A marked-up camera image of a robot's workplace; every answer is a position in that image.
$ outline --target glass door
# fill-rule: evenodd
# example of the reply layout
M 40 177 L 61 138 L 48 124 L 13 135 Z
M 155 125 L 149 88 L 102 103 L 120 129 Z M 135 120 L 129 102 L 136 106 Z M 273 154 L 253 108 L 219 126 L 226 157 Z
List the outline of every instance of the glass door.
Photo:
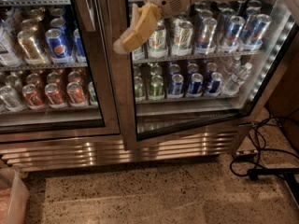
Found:
M 133 4 L 143 6 L 142 0 L 115 3 L 109 3 L 110 12 L 119 18 L 124 11 L 117 6 L 125 3 L 127 20 Z M 272 89 L 267 83 L 293 28 L 281 0 L 201 1 L 159 21 L 153 36 L 122 63 L 130 67 L 131 80 L 122 83 L 135 109 L 123 111 L 130 117 L 123 126 L 135 128 L 128 145 L 135 139 L 133 146 L 142 147 L 174 137 L 171 133 L 249 118 L 263 91 Z
M 97 9 L 0 0 L 2 142 L 119 133 Z

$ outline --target refrigerator door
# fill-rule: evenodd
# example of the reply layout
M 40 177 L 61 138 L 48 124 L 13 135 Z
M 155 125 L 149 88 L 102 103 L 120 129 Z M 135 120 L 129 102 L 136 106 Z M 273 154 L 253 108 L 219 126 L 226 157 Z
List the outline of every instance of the refrigerator door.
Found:
M 120 133 L 95 0 L 1 0 L 0 12 L 1 143 Z
M 244 40 L 244 44 L 239 39 L 235 46 L 227 45 L 232 41 L 230 35 L 234 35 L 235 31 L 233 27 L 231 30 L 227 29 L 226 25 L 226 35 L 223 35 L 226 36 L 225 39 L 218 40 L 221 30 L 218 26 L 210 49 L 196 46 L 200 35 L 191 36 L 190 45 L 184 48 L 185 35 L 192 28 L 194 31 L 198 29 L 196 10 L 191 7 L 180 17 L 161 21 L 154 32 L 155 36 L 142 48 L 130 55 L 119 55 L 113 51 L 112 44 L 128 27 L 133 3 L 141 7 L 143 2 L 100 0 L 102 7 L 107 6 L 103 9 L 109 40 L 107 48 L 111 59 L 121 132 L 127 149 L 183 139 L 197 133 L 217 133 L 225 129 L 228 131 L 254 120 L 254 116 L 266 102 L 268 93 L 274 89 L 275 85 L 270 86 L 270 83 L 273 83 L 271 77 L 296 33 L 294 19 L 282 0 L 259 2 L 262 5 L 260 20 L 267 20 L 260 23 L 270 23 L 260 42 L 256 42 L 256 37 L 252 37 L 252 43 Z M 249 7 L 249 4 L 260 5 L 259 2 L 235 1 L 231 2 L 230 6 L 237 12 L 236 15 L 243 16 L 244 11 L 241 10 Z M 220 15 L 217 15 L 219 11 L 215 8 L 217 4 L 213 1 L 206 1 L 206 4 L 214 19 L 221 23 Z M 181 26 L 171 31 L 173 21 L 179 19 L 183 20 Z M 257 26 L 258 24 L 250 29 L 258 29 Z M 163 39 L 166 40 L 166 45 L 161 49 L 157 44 Z M 235 66 L 234 71 L 231 66 L 233 59 L 240 63 Z M 175 63 L 180 71 L 179 75 L 171 77 L 170 70 L 175 74 L 175 68 L 169 68 L 172 63 Z M 201 75 L 196 75 L 192 82 L 192 69 L 188 71 L 189 67 L 195 67 Z M 249 72 L 242 76 L 239 71 L 245 67 Z

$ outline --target door handle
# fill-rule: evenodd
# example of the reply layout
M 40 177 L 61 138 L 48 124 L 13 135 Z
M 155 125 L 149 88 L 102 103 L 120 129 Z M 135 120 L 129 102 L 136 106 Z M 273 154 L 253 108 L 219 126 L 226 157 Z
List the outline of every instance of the door handle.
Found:
M 95 14 L 92 0 L 76 0 L 78 14 L 86 32 L 95 31 Z

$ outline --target speckled floor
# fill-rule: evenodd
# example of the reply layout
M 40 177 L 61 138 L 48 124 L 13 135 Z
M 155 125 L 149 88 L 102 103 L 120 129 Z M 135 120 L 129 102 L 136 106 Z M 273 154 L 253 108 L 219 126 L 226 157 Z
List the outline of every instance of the speckled floor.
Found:
M 259 119 L 267 117 L 263 110 Z M 291 150 L 278 127 L 262 133 L 270 147 Z M 25 223 L 298 224 L 299 209 L 273 176 L 250 181 L 230 172 L 232 157 L 190 158 L 30 173 Z M 264 153 L 267 167 L 299 167 Z M 245 173 L 252 165 L 237 164 Z

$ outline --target plastic bottle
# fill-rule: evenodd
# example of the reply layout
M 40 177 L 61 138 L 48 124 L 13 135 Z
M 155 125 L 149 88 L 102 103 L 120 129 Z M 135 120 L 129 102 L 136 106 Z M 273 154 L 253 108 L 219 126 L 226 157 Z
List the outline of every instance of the plastic bottle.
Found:
M 250 76 L 252 64 L 246 63 L 244 67 L 236 73 L 232 73 L 231 77 L 224 84 L 222 94 L 235 95 L 239 92 L 240 87 Z
M 224 64 L 223 70 L 226 74 L 237 73 L 241 69 L 241 56 L 235 55 L 232 61 Z

